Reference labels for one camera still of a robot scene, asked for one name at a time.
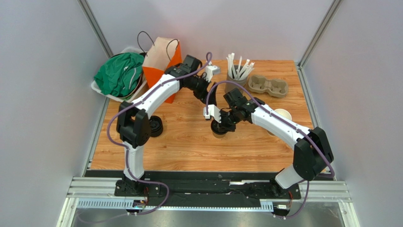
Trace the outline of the single white paper cup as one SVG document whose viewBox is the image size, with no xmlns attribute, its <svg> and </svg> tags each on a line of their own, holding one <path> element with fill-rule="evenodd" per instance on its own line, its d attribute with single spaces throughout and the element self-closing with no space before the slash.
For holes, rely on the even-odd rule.
<svg viewBox="0 0 403 227">
<path fill-rule="evenodd" d="M 226 135 L 226 132 L 224 132 L 224 133 L 216 133 L 216 132 L 212 132 L 212 135 L 215 137 L 215 138 L 217 138 L 217 139 L 221 139 L 221 138 L 224 138 L 225 137 L 225 135 Z"/>
</svg>

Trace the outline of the single black cup lid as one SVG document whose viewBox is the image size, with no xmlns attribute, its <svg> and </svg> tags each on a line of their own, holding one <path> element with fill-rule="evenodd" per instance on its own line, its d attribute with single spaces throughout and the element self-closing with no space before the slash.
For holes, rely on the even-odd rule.
<svg viewBox="0 0 403 227">
<path fill-rule="evenodd" d="M 210 128 L 211 128 L 212 132 L 217 135 L 225 135 L 227 133 L 227 130 L 225 128 L 222 128 L 220 126 L 220 123 L 216 120 L 213 120 L 211 122 Z"/>
</svg>

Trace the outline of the orange paper bag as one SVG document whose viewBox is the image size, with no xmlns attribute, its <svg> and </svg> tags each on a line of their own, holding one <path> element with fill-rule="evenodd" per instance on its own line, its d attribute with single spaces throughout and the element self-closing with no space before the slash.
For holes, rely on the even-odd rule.
<svg viewBox="0 0 403 227">
<path fill-rule="evenodd" d="M 180 41 L 173 38 L 157 37 L 146 51 L 142 64 L 148 87 L 153 87 L 169 67 L 182 62 Z"/>
</svg>

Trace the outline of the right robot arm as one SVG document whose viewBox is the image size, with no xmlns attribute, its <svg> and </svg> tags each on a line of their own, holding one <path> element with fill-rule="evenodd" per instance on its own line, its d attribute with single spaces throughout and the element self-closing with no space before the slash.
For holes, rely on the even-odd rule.
<svg viewBox="0 0 403 227">
<path fill-rule="evenodd" d="M 320 127 L 309 129 L 301 126 L 279 115 L 261 100 L 248 100 L 237 88 L 227 92 L 224 98 L 230 110 L 215 110 L 219 119 L 211 123 L 213 133 L 225 135 L 234 132 L 237 123 L 248 121 L 293 148 L 292 165 L 278 172 L 274 178 L 277 188 L 287 189 L 303 180 L 312 181 L 333 162 L 327 135 Z"/>
</svg>

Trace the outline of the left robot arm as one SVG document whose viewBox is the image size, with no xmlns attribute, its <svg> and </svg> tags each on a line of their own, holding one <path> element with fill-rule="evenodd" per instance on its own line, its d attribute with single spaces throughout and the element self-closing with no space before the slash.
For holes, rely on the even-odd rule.
<svg viewBox="0 0 403 227">
<path fill-rule="evenodd" d="M 219 73 L 219 68 L 211 63 L 211 59 L 211 52 L 206 54 L 205 64 L 187 55 L 184 62 L 169 67 L 145 94 L 132 102 L 120 104 L 119 112 L 113 119 L 117 120 L 116 131 L 122 141 L 120 146 L 125 149 L 122 182 L 133 188 L 142 184 L 156 184 L 155 181 L 142 179 L 144 145 L 152 134 L 151 116 L 170 96 L 187 88 L 208 108 L 216 105 L 215 92 L 207 90 L 212 76 Z"/>
</svg>

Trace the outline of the black coffee cup lids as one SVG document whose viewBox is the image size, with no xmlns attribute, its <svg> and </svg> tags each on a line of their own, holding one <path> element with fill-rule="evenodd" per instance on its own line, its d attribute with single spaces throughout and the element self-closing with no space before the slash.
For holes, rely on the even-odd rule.
<svg viewBox="0 0 403 227">
<path fill-rule="evenodd" d="M 158 116 L 152 115 L 149 119 L 151 127 L 151 137 L 158 137 L 163 132 L 162 119 Z"/>
</svg>

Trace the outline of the grey straw holder cup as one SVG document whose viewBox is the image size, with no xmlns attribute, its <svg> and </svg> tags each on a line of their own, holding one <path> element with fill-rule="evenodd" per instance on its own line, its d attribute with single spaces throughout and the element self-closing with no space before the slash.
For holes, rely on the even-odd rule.
<svg viewBox="0 0 403 227">
<path fill-rule="evenodd" d="M 244 87 L 247 83 L 247 77 L 243 77 L 241 79 L 238 79 L 238 78 L 233 79 L 232 76 L 230 76 L 229 71 L 228 71 L 226 80 L 233 81 L 233 83 L 226 83 L 225 89 L 224 89 L 225 93 L 228 93 L 235 88 L 237 88 L 241 93 L 244 92 L 243 89 L 241 89 L 239 86 L 235 85 L 235 83 Z"/>
</svg>

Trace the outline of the wrapped white straws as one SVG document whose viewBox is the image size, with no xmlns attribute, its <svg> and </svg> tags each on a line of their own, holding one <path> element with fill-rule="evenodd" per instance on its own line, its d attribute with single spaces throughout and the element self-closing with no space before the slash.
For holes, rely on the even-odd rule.
<svg viewBox="0 0 403 227">
<path fill-rule="evenodd" d="M 254 62 L 251 62 L 250 59 L 246 59 L 243 63 L 242 56 L 239 57 L 239 61 L 235 63 L 235 54 L 228 54 L 227 57 L 227 65 L 228 65 L 228 77 L 235 81 L 241 81 L 247 79 L 250 73 L 254 70 Z"/>
</svg>

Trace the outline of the stack of paper cups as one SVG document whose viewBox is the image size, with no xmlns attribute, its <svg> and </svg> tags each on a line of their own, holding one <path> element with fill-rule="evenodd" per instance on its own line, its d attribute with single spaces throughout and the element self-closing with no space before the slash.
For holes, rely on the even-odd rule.
<svg viewBox="0 0 403 227">
<path fill-rule="evenodd" d="M 286 119 L 292 121 L 292 116 L 287 110 L 279 108 L 279 109 L 275 109 L 274 112 L 276 112 L 277 114 L 279 114 L 279 115 L 285 117 Z"/>
</svg>

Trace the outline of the white plastic basket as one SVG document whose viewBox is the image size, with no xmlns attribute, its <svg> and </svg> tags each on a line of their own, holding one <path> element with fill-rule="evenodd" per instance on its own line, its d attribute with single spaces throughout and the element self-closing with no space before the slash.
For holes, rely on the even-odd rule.
<svg viewBox="0 0 403 227">
<path fill-rule="evenodd" d="M 130 102 L 146 88 L 142 68 L 144 58 L 145 54 L 141 49 L 126 47 L 99 68 L 91 88 L 112 100 Z"/>
</svg>

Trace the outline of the green jacket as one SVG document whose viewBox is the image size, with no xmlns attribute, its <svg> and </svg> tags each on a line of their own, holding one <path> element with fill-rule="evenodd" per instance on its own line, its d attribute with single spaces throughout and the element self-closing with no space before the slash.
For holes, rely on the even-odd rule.
<svg viewBox="0 0 403 227">
<path fill-rule="evenodd" d="M 144 56 L 124 52 L 108 59 L 94 76 L 94 81 L 103 95 L 125 97 L 137 86 L 143 72 Z"/>
</svg>

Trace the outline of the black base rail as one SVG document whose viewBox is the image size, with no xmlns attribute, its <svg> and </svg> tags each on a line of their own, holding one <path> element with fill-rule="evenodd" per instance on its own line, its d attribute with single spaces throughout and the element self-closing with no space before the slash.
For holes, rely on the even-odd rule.
<svg viewBox="0 0 403 227">
<path fill-rule="evenodd" d="M 274 186 L 275 173 L 146 171 L 139 183 L 119 170 L 88 170 L 85 177 L 112 179 L 112 195 L 134 204 L 164 207 L 258 208 L 261 200 L 299 200 L 299 185 Z"/>
</svg>

